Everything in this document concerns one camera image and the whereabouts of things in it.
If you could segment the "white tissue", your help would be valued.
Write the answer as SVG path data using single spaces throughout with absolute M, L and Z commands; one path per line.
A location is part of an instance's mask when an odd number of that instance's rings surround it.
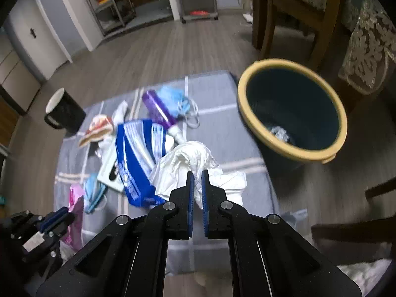
M 242 193 L 247 187 L 243 172 L 225 173 L 216 162 L 209 148 L 198 141 L 178 145 L 162 157 L 150 173 L 149 180 L 155 187 L 155 194 L 168 200 L 171 192 L 186 185 L 187 174 L 193 173 L 194 200 L 203 208 L 202 174 L 209 173 L 209 183 L 225 190 L 227 200 L 243 205 Z

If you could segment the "light blue face mask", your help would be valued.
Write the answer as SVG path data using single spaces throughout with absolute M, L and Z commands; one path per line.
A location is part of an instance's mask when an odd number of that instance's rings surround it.
M 90 174 L 83 184 L 84 194 L 84 211 L 91 214 L 101 201 L 105 191 L 106 185 L 97 180 L 98 174 Z
M 181 89 L 164 86 L 157 91 L 157 95 L 175 119 L 183 119 L 192 129 L 200 126 L 197 103 L 185 96 Z

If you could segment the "blue and white plastic bag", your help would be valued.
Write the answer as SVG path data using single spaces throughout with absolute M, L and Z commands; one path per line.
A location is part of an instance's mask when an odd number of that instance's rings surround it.
M 166 154 L 166 130 L 151 119 L 118 125 L 115 148 L 118 170 L 129 204 L 149 208 L 165 203 L 149 176 Z

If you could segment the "white textured paper towel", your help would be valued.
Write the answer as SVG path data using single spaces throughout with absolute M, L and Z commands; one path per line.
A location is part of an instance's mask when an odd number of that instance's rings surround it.
M 114 133 L 117 133 L 118 125 L 123 124 L 125 120 L 125 115 L 128 110 L 128 104 L 125 100 L 123 100 L 117 107 L 117 109 L 113 112 L 111 116 L 113 130 Z

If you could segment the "red and white snack wrapper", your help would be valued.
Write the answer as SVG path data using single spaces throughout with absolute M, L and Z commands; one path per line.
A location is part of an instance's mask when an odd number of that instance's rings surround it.
M 78 146 L 83 148 L 91 142 L 100 142 L 106 135 L 111 135 L 113 131 L 113 120 L 109 116 L 96 115 L 79 141 Z

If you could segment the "teal trash bin yellow rim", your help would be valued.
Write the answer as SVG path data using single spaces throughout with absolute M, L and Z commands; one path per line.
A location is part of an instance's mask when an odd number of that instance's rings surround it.
M 254 62 L 239 79 L 237 98 L 246 125 L 283 158 L 326 164 L 346 140 L 348 121 L 339 96 L 296 62 Z

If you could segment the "pink snack package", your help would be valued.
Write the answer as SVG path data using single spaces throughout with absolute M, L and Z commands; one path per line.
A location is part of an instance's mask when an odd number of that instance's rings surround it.
M 78 251 L 83 247 L 84 195 L 85 191 L 80 184 L 71 184 L 69 190 L 69 213 L 74 215 L 74 221 L 68 226 L 62 241 L 74 251 Z

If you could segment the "grey checked table cloth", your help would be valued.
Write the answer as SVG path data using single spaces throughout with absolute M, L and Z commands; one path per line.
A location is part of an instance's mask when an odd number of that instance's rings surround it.
M 278 200 L 261 153 L 240 118 L 236 101 L 236 81 L 228 71 L 185 76 L 169 83 L 193 99 L 199 108 L 200 126 L 190 129 L 182 124 L 184 136 L 205 144 L 224 172 L 246 173 L 247 187 L 242 193 L 244 208 L 251 214 L 265 217 L 278 213 Z M 84 182 L 99 172 L 101 160 L 95 145 L 84 148 L 78 141 L 98 114 L 111 115 L 126 101 L 133 118 L 145 118 L 147 110 L 141 96 L 145 88 L 103 100 L 85 108 L 87 114 L 80 132 L 66 136 L 58 157 L 54 181 L 54 208 L 69 203 L 71 184 Z M 166 273 L 208 272 L 230 269 L 226 240 L 210 241 L 203 233 L 202 213 L 193 209 L 193 236 L 187 241 L 170 241 Z

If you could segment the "white green medicine box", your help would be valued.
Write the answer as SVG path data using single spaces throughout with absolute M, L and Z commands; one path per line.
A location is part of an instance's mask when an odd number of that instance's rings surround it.
M 119 175 L 118 157 L 115 142 L 113 142 L 108 151 L 103 155 L 102 165 L 97 174 L 97 180 L 106 187 L 122 193 L 124 184 Z

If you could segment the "purple tube with white cap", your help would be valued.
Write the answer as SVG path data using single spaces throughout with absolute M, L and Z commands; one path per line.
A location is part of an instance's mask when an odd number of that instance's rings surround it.
M 164 127 L 166 132 L 174 138 L 178 144 L 187 140 L 178 126 L 176 119 L 170 114 L 166 105 L 159 98 L 155 90 L 147 90 L 143 93 L 142 102 L 148 110 L 150 118 Z

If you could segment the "black mug white inside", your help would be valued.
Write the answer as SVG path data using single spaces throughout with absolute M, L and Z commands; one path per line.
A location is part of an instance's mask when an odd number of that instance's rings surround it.
M 76 134 L 85 117 L 85 110 L 65 88 L 60 88 L 46 105 L 44 121 L 54 129 L 65 129 L 70 134 Z

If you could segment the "beige fluffy cushion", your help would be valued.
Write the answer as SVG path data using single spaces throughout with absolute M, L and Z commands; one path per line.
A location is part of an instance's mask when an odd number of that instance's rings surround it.
M 390 259 L 379 259 L 368 263 L 339 265 L 338 268 L 358 285 L 362 296 L 366 296 L 379 283 L 390 264 Z

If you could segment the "white power strip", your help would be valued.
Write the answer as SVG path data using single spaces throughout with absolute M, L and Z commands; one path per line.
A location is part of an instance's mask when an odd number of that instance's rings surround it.
M 250 13 L 243 13 L 242 16 L 248 24 L 253 23 L 253 16 Z

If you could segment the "wooden chair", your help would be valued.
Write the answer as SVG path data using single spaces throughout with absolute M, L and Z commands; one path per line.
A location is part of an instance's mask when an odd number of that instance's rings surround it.
M 326 0 L 325 10 L 319 11 L 301 0 L 267 0 L 267 20 L 259 58 L 263 60 L 269 57 L 276 14 L 280 11 L 315 31 L 309 68 L 316 71 L 320 67 L 334 32 L 341 21 L 343 5 L 344 0 Z

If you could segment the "lace patterned tablecloth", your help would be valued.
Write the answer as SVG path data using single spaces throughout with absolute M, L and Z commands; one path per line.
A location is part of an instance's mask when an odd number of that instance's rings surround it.
M 324 11 L 327 0 L 302 0 Z M 338 76 L 363 95 L 377 92 L 395 68 L 395 26 L 378 0 L 345 0 L 342 24 L 352 34 Z

